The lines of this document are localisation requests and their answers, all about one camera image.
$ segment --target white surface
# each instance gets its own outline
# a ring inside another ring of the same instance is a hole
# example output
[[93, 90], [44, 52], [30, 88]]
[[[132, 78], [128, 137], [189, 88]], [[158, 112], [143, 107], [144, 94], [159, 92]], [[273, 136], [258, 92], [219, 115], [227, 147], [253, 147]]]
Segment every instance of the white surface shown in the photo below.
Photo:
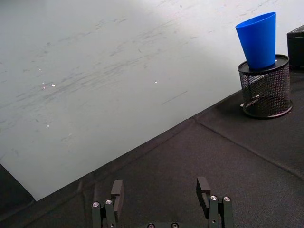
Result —
[[302, 0], [0, 3], [0, 162], [41, 199], [240, 89], [234, 26]]

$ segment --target black wire mesh cup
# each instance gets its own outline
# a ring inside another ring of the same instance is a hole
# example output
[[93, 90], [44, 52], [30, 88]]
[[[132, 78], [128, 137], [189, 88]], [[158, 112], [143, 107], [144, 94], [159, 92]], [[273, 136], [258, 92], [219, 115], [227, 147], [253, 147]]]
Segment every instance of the black wire mesh cup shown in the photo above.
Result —
[[238, 66], [244, 98], [243, 111], [255, 118], [274, 118], [288, 113], [290, 100], [289, 58], [276, 55], [275, 63], [261, 70], [252, 70], [247, 62]]

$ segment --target bolt head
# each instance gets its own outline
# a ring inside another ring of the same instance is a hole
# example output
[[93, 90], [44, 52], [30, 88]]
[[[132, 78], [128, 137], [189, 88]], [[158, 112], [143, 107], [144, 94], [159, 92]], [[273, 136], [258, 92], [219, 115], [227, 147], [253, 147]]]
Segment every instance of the bolt head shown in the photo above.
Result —
[[171, 224], [171, 227], [172, 227], [172, 228], [179, 228], [179, 224], [177, 224], [176, 222], [173, 222], [173, 223]]
[[229, 197], [224, 197], [224, 201], [229, 202], [231, 199]]
[[98, 203], [98, 202], [95, 202], [95, 203], [92, 204], [92, 206], [93, 206], [94, 208], [97, 208], [97, 207], [99, 206], [99, 203]]
[[216, 196], [210, 196], [210, 199], [217, 200], [218, 198]]

